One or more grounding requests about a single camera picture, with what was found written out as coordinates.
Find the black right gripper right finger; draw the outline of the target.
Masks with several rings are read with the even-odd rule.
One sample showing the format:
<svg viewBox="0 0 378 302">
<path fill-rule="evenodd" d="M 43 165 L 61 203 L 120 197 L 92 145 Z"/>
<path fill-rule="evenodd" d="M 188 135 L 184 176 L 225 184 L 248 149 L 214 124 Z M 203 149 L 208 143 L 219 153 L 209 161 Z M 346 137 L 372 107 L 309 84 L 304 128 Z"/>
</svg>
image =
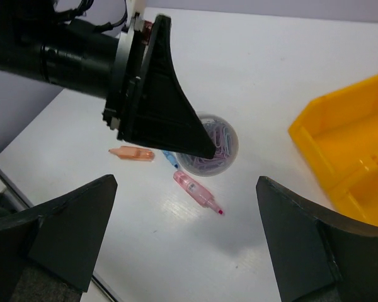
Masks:
<svg viewBox="0 0 378 302">
<path fill-rule="evenodd" d="M 266 176 L 256 195 L 282 301 L 378 301 L 377 226 Z"/>
</svg>

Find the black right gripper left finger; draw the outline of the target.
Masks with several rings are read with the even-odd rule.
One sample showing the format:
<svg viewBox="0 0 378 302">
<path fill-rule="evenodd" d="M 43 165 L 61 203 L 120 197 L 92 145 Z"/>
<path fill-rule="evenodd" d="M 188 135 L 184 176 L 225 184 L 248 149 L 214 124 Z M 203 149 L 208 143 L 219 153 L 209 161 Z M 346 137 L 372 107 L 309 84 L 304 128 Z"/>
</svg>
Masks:
<svg viewBox="0 0 378 302">
<path fill-rule="evenodd" d="M 108 174 L 17 213 L 0 207 L 0 301 L 80 301 L 116 191 Z"/>
</svg>

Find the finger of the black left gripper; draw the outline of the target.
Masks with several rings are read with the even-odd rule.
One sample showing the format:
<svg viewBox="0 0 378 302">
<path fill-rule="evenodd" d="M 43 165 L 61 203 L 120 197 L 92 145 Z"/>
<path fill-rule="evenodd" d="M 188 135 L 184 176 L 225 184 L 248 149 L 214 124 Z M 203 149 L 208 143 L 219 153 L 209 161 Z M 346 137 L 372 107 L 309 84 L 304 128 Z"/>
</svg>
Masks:
<svg viewBox="0 0 378 302">
<path fill-rule="evenodd" d="M 170 36 L 171 18 L 157 15 L 139 73 L 128 86 L 118 136 L 145 147 L 211 159 L 216 147 L 178 82 Z"/>
</svg>

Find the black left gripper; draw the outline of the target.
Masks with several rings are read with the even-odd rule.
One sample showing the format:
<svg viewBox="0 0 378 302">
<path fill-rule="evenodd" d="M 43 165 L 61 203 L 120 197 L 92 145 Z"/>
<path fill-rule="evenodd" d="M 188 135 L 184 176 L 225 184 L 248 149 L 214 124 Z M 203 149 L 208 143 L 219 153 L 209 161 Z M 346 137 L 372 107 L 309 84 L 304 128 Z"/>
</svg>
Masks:
<svg viewBox="0 0 378 302">
<path fill-rule="evenodd" d="M 58 12 L 53 1 L 0 1 L 0 70 L 103 98 L 106 124 L 129 129 L 152 23 L 136 12 L 94 25 L 82 19 L 91 6 Z"/>
</svg>

